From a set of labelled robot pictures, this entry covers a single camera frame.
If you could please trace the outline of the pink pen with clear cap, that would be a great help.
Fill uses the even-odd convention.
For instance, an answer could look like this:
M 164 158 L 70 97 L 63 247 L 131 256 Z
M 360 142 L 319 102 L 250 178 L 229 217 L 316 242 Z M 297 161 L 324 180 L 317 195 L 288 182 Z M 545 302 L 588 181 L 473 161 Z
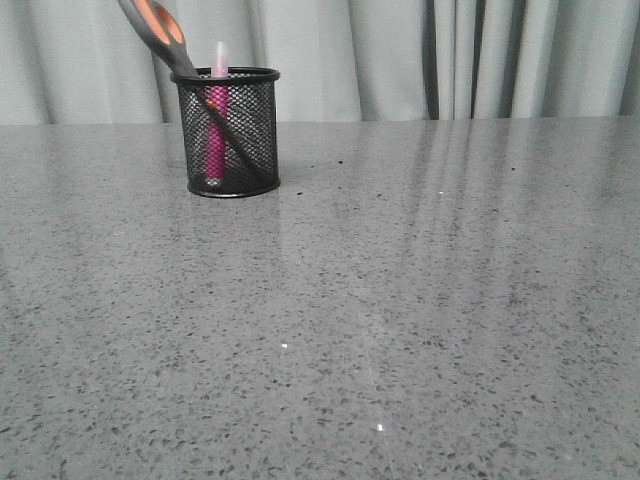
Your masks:
M 218 41 L 216 58 L 211 68 L 212 79 L 225 79 L 229 76 L 229 55 L 227 44 Z M 228 88 L 211 86 L 207 93 L 207 105 L 225 117 L 228 110 Z M 218 188 L 222 185 L 226 165 L 226 143 L 223 134 L 214 121 L 211 121 L 207 143 L 207 161 L 205 179 L 208 186 Z

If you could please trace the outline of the grey orange scissors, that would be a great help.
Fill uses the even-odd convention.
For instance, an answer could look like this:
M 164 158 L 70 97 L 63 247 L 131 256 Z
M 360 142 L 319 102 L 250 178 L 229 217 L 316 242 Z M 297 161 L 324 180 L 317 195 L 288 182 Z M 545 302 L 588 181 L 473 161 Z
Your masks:
M 141 40 L 177 76 L 197 79 L 186 47 L 184 33 L 173 15 L 157 1 L 119 1 L 119 6 Z M 244 147 L 238 142 L 218 105 L 210 100 L 204 91 L 192 88 L 200 107 L 206 112 L 222 137 L 236 151 L 244 167 L 257 180 L 263 175 L 252 162 Z

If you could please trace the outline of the black mesh pen bin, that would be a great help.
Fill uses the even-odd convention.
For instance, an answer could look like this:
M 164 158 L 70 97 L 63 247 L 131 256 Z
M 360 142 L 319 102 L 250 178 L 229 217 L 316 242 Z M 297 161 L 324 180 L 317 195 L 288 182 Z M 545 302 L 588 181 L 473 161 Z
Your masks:
M 204 197 L 237 198 L 277 188 L 280 177 L 275 82 L 280 73 L 262 67 L 231 67 L 225 79 L 212 79 L 208 68 L 200 68 L 198 73 L 197 79 L 171 76 L 179 98 L 188 190 Z M 211 86 L 228 88 L 228 110 L 224 119 L 263 175 L 262 181 L 251 175 L 236 151 L 225 142 L 226 165 L 222 185 L 218 188 L 207 185 L 205 169 L 211 121 L 197 102 L 192 88 L 207 95 Z

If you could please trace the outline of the grey curtain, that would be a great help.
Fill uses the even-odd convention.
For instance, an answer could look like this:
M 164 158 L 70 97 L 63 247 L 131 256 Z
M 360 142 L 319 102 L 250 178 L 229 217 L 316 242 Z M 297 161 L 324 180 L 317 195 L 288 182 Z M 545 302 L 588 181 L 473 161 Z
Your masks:
M 639 111 L 635 1 L 170 1 L 198 67 L 281 74 L 284 121 Z M 169 69 L 114 1 L 1 5 L 1 121 L 178 119 Z

